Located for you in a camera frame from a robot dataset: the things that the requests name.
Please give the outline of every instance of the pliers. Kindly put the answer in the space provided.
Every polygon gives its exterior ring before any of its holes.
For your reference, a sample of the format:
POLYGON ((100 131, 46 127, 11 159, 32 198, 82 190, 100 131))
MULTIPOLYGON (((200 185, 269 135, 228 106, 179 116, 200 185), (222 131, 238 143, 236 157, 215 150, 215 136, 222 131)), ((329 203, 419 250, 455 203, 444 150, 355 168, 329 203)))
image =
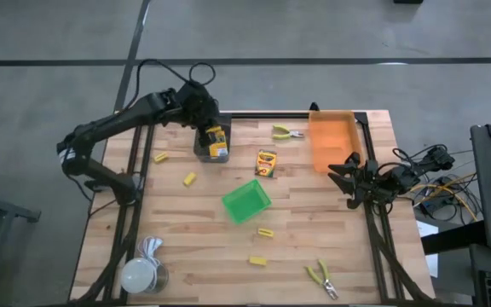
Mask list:
POLYGON ((289 130, 284 125, 273 125, 272 128, 276 131, 284 132, 283 134, 274 133, 272 135, 272 138, 275 140, 286 140, 286 139, 291 138, 291 137, 304 137, 303 133, 295 131, 295 130, 289 130))
POLYGON ((329 275, 329 270, 327 269, 327 266, 325 265, 325 263, 321 259, 318 259, 317 262, 321 266, 321 271, 323 271, 323 278, 324 279, 322 280, 318 275, 316 275, 311 267, 306 267, 308 274, 310 275, 310 277, 312 277, 312 279, 318 285, 325 288, 325 291, 327 292, 327 294, 329 294, 329 296, 332 299, 337 299, 338 298, 337 290, 334 288, 331 281, 329 281, 329 277, 331 277, 331 276, 329 275))

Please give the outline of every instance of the orange plastic bin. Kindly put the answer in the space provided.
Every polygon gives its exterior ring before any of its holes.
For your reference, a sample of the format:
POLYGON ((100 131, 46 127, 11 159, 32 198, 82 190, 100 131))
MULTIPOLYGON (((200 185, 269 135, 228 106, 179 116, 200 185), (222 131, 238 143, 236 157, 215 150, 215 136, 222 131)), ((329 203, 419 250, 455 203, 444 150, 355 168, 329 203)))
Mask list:
POLYGON ((363 163, 361 143, 351 111, 310 111, 309 135, 312 162, 318 172, 329 172, 328 165, 343 164, 353 152, 363 163))

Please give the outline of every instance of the green bin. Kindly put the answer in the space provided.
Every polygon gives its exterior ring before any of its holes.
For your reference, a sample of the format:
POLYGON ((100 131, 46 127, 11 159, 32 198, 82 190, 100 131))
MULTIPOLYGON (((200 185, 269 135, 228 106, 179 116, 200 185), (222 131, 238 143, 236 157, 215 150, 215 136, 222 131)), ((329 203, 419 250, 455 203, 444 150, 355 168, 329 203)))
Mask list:
POLYGON ((237 224, 245 222, 272 204, 257 179, 226 194, 222 197, 222 202, 230 218, 237 224))

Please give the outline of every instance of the wooden table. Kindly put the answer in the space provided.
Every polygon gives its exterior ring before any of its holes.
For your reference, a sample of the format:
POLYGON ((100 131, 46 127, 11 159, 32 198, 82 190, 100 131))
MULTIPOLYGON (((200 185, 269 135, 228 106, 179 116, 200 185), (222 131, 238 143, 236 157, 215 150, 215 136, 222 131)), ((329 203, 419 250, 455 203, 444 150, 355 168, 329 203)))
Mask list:
MULTIPOLYGON (((378 162, 396 161, 389 112, 367 111, 367 116, 378 162)), ((115 171, 126 167, 132 134, 127 131, 107 142, 104 165, 115 171)), ((348 196, 314 171, 307 120, 234 119, 226 164, 200 163, 193 142, 194 131, 179 125, 155 129, 152 156, 167 152, 170 158, 149 166, 138 240, 148 235, 164 240, 156 256, 169 269, 170 281, 159 294, 130 295, 129 304, 333 304, 304 269, 317 268, 318 258, 331 273, 340 296, 336 303, 379 302, 363 206, 347 209, 348 196), (306 138, 275 141, 272 124, 303 131, 306 138), (255 178, 261 148, 278 153, 275 178, 257 177, 272 206, 235 225, 221 197, 255 178), (190 171, 198 177, 186 188, 182 180, 190 171), (272 229, 274 238, 256 235, 258 227, 272 229), (264 257, 268 265, 251 265, 249 256, 264 257)), ((112 198, 112 193, 98 194, 93 210, 112 198)), ((117 206, 110 206, 90 219, 71 298, 80 297, 106 265, 117 212, 117 206)), ((408 201, 396 201, 390 225, 399 261, 434 297, 408 201)), ((385 272, 391 287, 387 265, 385 272)))

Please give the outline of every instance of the gray floor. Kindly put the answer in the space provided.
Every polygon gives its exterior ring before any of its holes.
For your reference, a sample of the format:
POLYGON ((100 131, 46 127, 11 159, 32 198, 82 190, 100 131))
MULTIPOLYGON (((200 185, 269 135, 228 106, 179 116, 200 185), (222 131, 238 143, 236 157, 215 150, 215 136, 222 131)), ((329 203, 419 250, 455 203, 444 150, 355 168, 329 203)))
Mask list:
MULTIPOLYGON (((124 59, 140 4, 0 0, 0 60, 124 59)), ((148 56, 491 56, 491 1, 153 0, 138 54, 148 56)), ((216 69, 209 90, 221 109, 305 109, 312 101, 389 109, 408 152, 440 142, 470 149, 469 127, 491 123, 490 64, 216 69)), ((61 173, 55 144, 113 110, 122 72, 0 67, 0 198, 43 211, 38 224, 15 224, 0 269, 0 304, 66 300, 88 204, 61 173)), ((142 76, 142 93, 179 85, 158 68, 142 76)), ((471 159, 465 153, 457 165, 471 159)), ((468 164, 455 173, 472 171, 468 164)))

